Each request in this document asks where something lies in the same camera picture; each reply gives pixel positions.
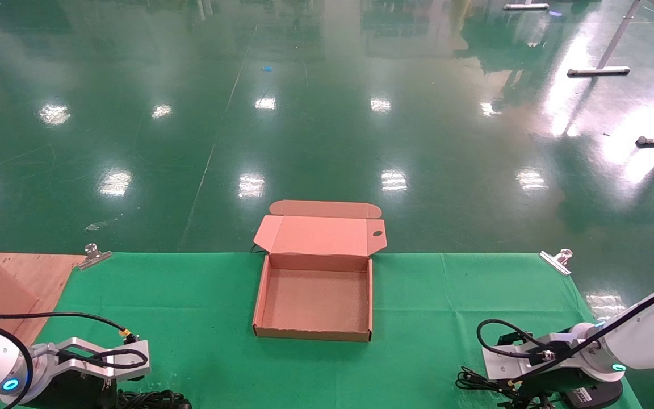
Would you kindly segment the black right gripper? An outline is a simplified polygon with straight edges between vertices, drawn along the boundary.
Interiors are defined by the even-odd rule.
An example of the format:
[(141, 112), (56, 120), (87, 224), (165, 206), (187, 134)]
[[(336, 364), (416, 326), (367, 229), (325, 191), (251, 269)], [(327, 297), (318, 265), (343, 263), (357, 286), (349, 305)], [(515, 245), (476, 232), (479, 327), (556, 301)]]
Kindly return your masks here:
[(590, 383), (590, 377), (578, 368), (560, 368), (512, 379), (511, 383), (520, 383), (517, 388), (520, 399), (534, 399), (541, 394), (560, 393), (586, 386)]

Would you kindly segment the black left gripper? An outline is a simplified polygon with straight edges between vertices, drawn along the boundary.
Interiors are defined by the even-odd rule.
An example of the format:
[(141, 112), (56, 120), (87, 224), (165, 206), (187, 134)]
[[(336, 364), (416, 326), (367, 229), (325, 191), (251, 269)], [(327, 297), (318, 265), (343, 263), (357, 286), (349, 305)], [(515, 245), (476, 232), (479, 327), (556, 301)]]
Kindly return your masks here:
[(117, 399), (116, 380), (70, 370), (52, 378), (44, 391), (32, 399), (32, 407), (114, 408)]

